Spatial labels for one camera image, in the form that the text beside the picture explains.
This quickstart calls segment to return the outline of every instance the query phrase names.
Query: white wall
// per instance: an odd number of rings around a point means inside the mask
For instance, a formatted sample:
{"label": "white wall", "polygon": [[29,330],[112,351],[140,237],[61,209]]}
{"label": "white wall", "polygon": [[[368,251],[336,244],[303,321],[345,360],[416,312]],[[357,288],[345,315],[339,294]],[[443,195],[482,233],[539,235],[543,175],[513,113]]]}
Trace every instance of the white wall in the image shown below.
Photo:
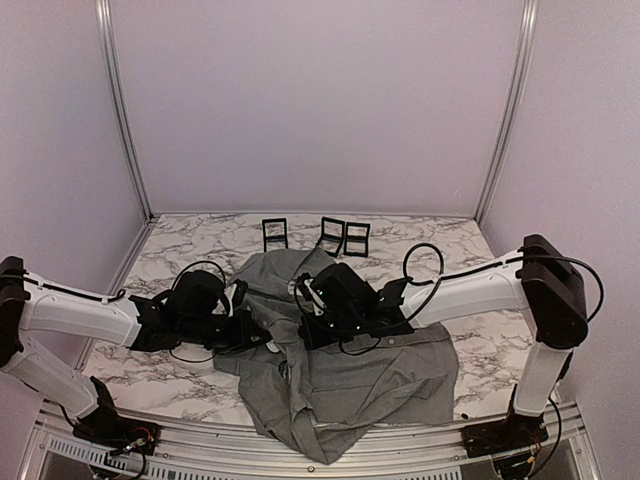
{"label": "white wall", "polygon": [[578,400],[607,480],[640,471],[639,25],[637,1],[541,2],[524,99],[484,225],[495,253],[540,232],[604,279],[604,310],[563,388]]}
{"label": "white wall", "polygon": [[473,215],[522,1],[112,4],[156,211]]}
{"label": "white wall", "polygon": [[[104,292],[142,226],[94,2],[0,3],[0,260]],[[72,361],[79,339],[48,335]],[[0,374],[0,477],[15,478],[40,397]]]}

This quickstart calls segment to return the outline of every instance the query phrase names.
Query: black cable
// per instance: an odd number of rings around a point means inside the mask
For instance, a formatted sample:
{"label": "black cable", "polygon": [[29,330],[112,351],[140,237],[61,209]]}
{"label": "black cable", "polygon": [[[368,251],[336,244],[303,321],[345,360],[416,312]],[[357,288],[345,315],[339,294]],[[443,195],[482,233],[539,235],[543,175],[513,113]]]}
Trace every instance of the black cable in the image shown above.
{"label": "black cable", "polygon": [[204,360],[187,360],[185,358],[176,357],[173,354],[173,350],[169,350],[169,355],[171,355],[176,360],[180,360],[181,362],[184,362],[184,363],[206,363],[206,362],[210,362],[216,357],[215,355],[211,355],[209,358],[205,358]]}
{"label": "black cable", "polygon": [[602,309],[602,305],[604,304],[604,282],[600,278],[600,275],[598,275],[598,272],[596,272],[595,268],[593,268],[588,263],[583,262],[582,260],[577,260],[575,258],[558,256],[558,255],[526,255],[525,257],[510,258],[506,261],[506,263],[514,263],[520,260],[523,260],[523,261],[524,260],[554,260],[558,262],[573,263],[575,265],[581,266],[591,274],[593,279],[598,284],[598,289],[600,290],[600,299],[598,300],[598,304],[596,305],[596,308],[594,308],[593,312],[591,312],[591,315],[587,317],[587,323],[593,320],[595,316],[598,315],[598,313]]}
{"label": "black cable", "polygon": [[417,243],[413,247],[411,247],[407,251],[407,253],[405,253],[404,260],[402,260],[402,275],[404,275],[404,278],[407,279],[407,282],[410,285],[413,285],[416,287],[424,287],[425,285],[429,285],[433,283],[433,280],[425,280],[423,282],[414,282],[413,277],[409,276],[409,273],[407,272],[407,264],[409,263],[409,258],[411,258],[411,254],[415,252],[417,249],[424,248],[424,247],[430,248],[436,253],[436,255],[438,255],[438,260],[440,260],[439,275],[442,275],[444,273],[444,256],[442,255],[442,252],[440,251],[440,249],[436,247],[433,243],[428,243],[428,242]]}
{"label": "black cable", "polygon": [[222,267],[220,265],[218,265],[216,262],[214,262],[212,260],[198,260],[197,262],[190,263],[189,265],[187,265],[186,267],[184,267],[182,269],[182,271],[178,274],[176,279],[173,281],[173,285],[171,285],[171,290],[176,288],[176,285],[178,284],[178,281],[182,278],[182,276],[185,273],[187,273],[187,271],[191,267],[195,267],[196,265],[202,265],[202,264],[213,265],[214,267],[216,267],[218,269],[218,271],[220,272],[220,275],[222,275],[222,283],[224,284],[225,287],[227,286],[227,276],[224,274],[224,270],[222,270]]}
{"label": "black cable", "polygon": [[142,475],[144,475],[144,471],[147,469],[147,456],[144,454],[140,447],[136,446],[134,448],[138,450],[138,452],[140,452],[140,455],[142,455],[142,468],[135,477],[131,477],[129,480],[139,480],[140,478],[142,478]]}
{"label": "black cable", "polygon": [[64,415],[64,419],[67,421],[67,423],[71,425],[71,428],[76,428],[76,424],[71,421],[67,410],[62,405],[60,405],[60,410],[62,410],[62,415]]}
{"label": "black cable", "polygon": [[91,301],[100,302],[100,303],[102,303],[104,300],[106,300],[107,303],[112,303],[117,300],[123,299],[127,294],[127,291],[124,288],[122,288],[118,290],[118,293],[114,297],[97,297],[95,295],[89,295],[87,293],[76,292],[75,290],[70,290],[68,288],[60,287],[58,285],[51,285],[49,283],[40,284],[37,280],[34,280],[33,278],[29,278],[29,277],[24,277],[22,275],[9,275],[9,274],[0,275],[0,279],[3,279],[3,278],[8,280],[20,280],[23,282],[30,283],[32,285],[36,285],[38,287],[46,288],[47,290],[66,293],[67,295],[72,295],[74,297],[84,298],[85,300],[91,300]]}
{"label": "black cable", "polygon": [[560,415],[560,410],[558,409],[558,405],[556,405],[556,402],[554,402],[551,397],[549,397],[549,401],[551,402],[553,409],[556,411],[556,416],[558,417],[558,438],[556,438],[556,443],[553,444],[553,448],[551,449],[551,452],[549,452],[547,458],[544,459],[544,461],[538,468],[531,472],[531,475],[529,475],[528,478],[533,478],[540,473],[540,471],[547,465],[547,463],[549,463],[549,460],[551,460],[551,457],[553,457],[553,455],[558,450],[558,446],[560,445],[560,440],[562,437],[562,416]]}
{"label": "black cable", "polygon": [[375,344],[373,344],[370,347],[365,348],[364,350],[360,350],[359,352],[347,352],[344,349],[344,343],[342,342],[342,340],[340,340],[338,342],[338,348],[345,355],[349,355],[350,357],[359,357],[360,355],[364,355],[365,353],[369,353],[371,350],[374,350],[378,345],[380,345],[381,341],[382,341],[382,338],[378,338],[378,341]]}

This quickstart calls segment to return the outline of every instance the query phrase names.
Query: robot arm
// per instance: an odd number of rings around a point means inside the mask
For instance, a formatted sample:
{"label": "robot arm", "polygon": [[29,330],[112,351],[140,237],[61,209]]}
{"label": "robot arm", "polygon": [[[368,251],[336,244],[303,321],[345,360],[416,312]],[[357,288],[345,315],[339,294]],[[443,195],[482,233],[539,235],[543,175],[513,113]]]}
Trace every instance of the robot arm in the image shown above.
{"label": "robot arm", "polygon": [[521,311],[533,345],[507,416],[466,427],[463,440],[470,457],[527,447],[548,438],[547,399],[588,333],[584,282],[565,258],[544,237],[532,235],[522,248],[496,260],[420,285],[394,280],[379,292],[347,265],[332,265],[298,283],[315,312],[303,315],[300,335],[313,349],[364,333],[406,334],[467,315]]}
{"label": "robot arm", "polygon": [[178,280],[158,298],[124,291],[109,298],[48,282],[24,270],[21,259],[8,257],[0,263],[0,370],[62,405],[77,419],[74,435],[106,445],[110,439],[142,439],[145,453],[152,453],[157,425],[119,416],[102,382],[66,365],[31,332],[81,335],[147,352],[183,341],[220,351],[270,340],[248,311],[237,308],[246,292],[243,282],[225,288],[202,270]]}

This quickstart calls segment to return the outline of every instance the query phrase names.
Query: crumpled fabric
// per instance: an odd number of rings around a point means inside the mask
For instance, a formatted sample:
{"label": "crumpled fabric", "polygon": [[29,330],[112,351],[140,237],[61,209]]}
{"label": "crumpled fabric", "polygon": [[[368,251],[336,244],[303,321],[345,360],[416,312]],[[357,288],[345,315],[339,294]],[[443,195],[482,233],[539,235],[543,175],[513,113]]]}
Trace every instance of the crumpled fabric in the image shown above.
{"label": "crumpled fabric", "polygon": [[[217,370],[240,377],[239,394],[258,433],[325,464],[375,423],[452,421],[458,372],[451,337],[440,324],[384,337],[357,357],[341,353],[337,344],[305,350],[293,284],[302,273],[315,276],[333,262],[319,248],[253,255],[232,280],[249,284],[242,306],[269,330],[280,352],[260,346],[214,359]],[[376,341],[360,335],[344,349],[357,352]]]}

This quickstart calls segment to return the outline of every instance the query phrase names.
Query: white marble surface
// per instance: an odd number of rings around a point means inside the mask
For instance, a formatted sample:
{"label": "white marble surface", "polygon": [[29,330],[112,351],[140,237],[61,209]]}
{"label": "white marble surface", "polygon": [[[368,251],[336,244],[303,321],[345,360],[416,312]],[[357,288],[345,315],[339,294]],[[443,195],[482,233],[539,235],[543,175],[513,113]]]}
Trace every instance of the white marble surface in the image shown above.
{"label": "white marble surface", "polygon": [[[230,274],[250,255],[262,251],[263,218],[282,215],[164,215],[136,262],[126,288],[154,295],[171,286],[187,264],[215,260]],[[320,235],[321,215],[286,215],[289,248],[311,248]],[[339,258],[374,288],[402,275],[402,258],[416,242],[438,245],[446,271],[492,258],[472,220],[379,215],[336,215],[372,225],[368,258]],[[409,265],[416,279],[429,278],[438,267],[434,255],[419,250]],[[494,312],[448,321],[460,360],[455,389],[455,417],[479,417],[506,410],[513,385],[524,366],[530,334],[522,316]],[[189,359],[210,353],[195,345],[174,352]],[[212,362],[186,364],[167,353],[129,352],[97,342],[85,368],[108,385],[116,405],[185,419],[252,425],[237,393],[238,379],[214,371]]]}

